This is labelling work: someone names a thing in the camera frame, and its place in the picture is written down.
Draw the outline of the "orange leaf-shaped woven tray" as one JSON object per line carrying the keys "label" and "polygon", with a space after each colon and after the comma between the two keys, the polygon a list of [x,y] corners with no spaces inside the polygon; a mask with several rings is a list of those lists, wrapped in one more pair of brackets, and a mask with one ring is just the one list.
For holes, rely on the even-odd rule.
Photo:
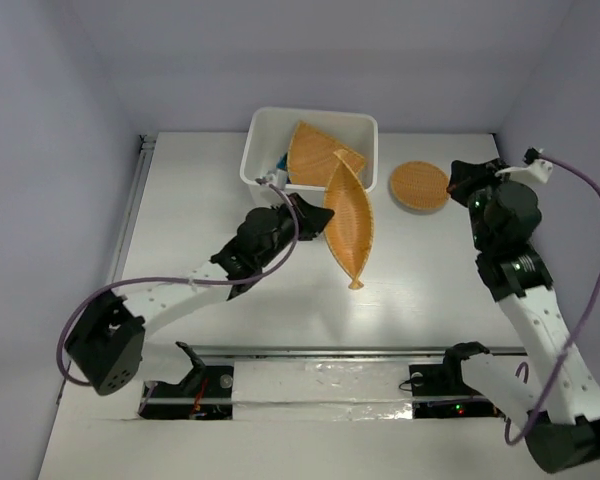
{"label": "orange leaf-shaped woven tray", "polygon": [[329,250],[350,279],[348,288],[364,287],[360,277],[369,259],[374,240],[371,201],[358,175],[336,151],[335,168],[324,192],[323,206],[334,212],[324,234]]}

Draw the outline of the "orange teardrop woven tray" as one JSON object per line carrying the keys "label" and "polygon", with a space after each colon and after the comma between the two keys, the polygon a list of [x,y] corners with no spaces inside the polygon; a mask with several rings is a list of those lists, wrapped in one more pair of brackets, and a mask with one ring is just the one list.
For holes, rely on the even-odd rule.
{"label": "orange teardrop woven tray", "polygon": [[287,152],[292,184],[326,187],[335,169],[345,162],[355,174],[366,166],[364,156],[309,123],[297,123]]}

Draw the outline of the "blue polka dot plate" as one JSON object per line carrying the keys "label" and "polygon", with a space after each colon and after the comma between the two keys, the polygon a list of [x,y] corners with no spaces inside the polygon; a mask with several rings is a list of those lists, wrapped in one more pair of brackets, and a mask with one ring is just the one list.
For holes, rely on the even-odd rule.
{"label": "blue polka dot plate", "polygon": [[276,163],[276,169],[284,172],[288,172],[288,154],[282,155]]}

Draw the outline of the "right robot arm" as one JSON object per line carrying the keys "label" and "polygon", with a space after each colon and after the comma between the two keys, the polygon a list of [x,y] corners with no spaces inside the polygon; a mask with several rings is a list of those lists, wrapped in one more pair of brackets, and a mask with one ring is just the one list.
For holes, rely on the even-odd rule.
{"label": "right robot arm", "polygon": [[469,387],[493,403],[519,430],[505,435],[506,444],[525,443],[543,471],[558,473],[600,459],[600,387],[576,346],[582,328],[567,328],[552,277],[531,244],[542,214],[529,184],[547,182],[552,169],[544,156],[523,168],[455,160],[447,187],[468,210],[479,276],[543,388],[504,372],[478,342],[448,349],[440,379],[450,391]]}

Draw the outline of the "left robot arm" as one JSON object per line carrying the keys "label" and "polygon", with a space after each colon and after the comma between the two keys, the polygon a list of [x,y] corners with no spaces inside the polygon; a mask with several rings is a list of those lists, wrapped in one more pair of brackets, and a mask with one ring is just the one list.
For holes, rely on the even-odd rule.
{"label": "left robot arm", "polygon": [[321,235],[335,213],[300,195],[256,207],[235,236],[185,277],[140,277],[106,285],[71,314],[56,347],[65,380],[111,395],[149,371],[146,341],[205,307],[228,302],[273,274],[300,241]]}

